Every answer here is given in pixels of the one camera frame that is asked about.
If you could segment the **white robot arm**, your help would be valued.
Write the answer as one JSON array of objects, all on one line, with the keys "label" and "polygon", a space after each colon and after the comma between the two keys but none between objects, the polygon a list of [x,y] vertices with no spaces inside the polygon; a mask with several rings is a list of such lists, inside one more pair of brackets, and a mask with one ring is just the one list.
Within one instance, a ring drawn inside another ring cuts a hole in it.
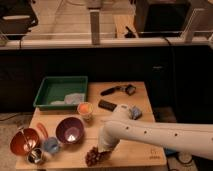
[{"label": "white robot arm", "polygon": [[213,160],[213,124],[144,122],[130,118],[128,105],[120,104],[104,120],[98,150],[113,151],[121,140],[148,143]]}]

